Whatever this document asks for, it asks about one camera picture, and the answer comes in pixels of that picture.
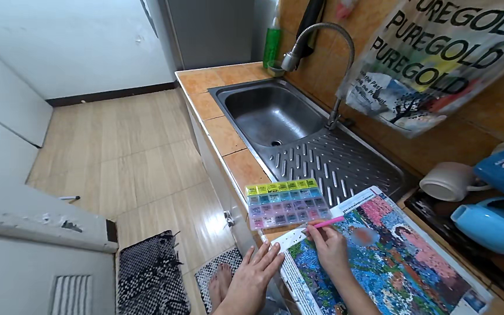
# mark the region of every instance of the bead storage box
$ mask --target bead storage box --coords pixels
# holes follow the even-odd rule
[[[312,178],[246,186],[250,229],[330,218],[326,200]]]

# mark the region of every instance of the baseboard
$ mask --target baseboard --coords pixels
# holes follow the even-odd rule
[[[177,86],[178,82],[174,81],[155,85],[141,86],[139,88],[132,87],[130,89],[74,95],[72,97],[58,97],[56,99],[46,100],[46,102],[50,104],[52,107],[68,106],[93,101],[111,100],[111,99],[118,99],[120,97],[131,97],[133,95],[171,90],[176,89]]]

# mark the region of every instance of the flexible faucet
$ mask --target flexible faucet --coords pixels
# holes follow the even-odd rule
[[[339,32],[347,42],[347,47],[349,47],[349,61],[347,62],[347,71],[351,68],[351,65],[353,64],[353,59],[355,57],[355,46],[354,46],[354,41],[351,39],[351,36],[349,33],[340,25],[335,24],[335,23],[328,23],[328,22],[322,22],[322,23],[316,23],[313,24],[309,27],[307,27],[302,33],[298,36],[297,42],[293,46],[293,48],[290,50],[290,52],[286,53],[283,55],[284,60],[281,62],[281,67],[287,71],[291,72],[294,71],[297,68],[298,61],[301,60],[300,52],[298,51],[300,47],[302,47],[302,42],[306,40],[307,35],[311,33],[312,31],[316,29],[323,29],[323,28],[328,28],[335,30]],[[338,115],[338,109],[340,107],[340,98],[338,98],[335,101],[334,108],[332,109],[332,112],[330,112],[330,117],[328,117],[328,122],[326,123],[326,128],[332,130],[335,128],[336,123],[338,122],[338,119],[341,117],[341,115]]]

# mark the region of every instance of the plastic bag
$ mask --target plastic bag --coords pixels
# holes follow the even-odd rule
[[[413,138],[504,74],[504,2],[401,0],[336,96]]]

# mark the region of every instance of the floor mat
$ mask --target floor mat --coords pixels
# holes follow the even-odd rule
[[[200,289],[200,293],[202,294],[203,305],[206,306],[208,314],[211,312],[211,299],[209,298],[208,290],[209,280],[215,271],[217,271],[217,266],[220,263],[228,263],[228,265],[231,266],[232,275],[234,276],[235,271],[239,268],[241,262],[242,255],[240,254],[239,249],[235,246],[207,262],[195,273],[195,281],[198,282],[198,287]]]
[[[120,252],[119,314],[190,314],[175,240],[168,230]]]

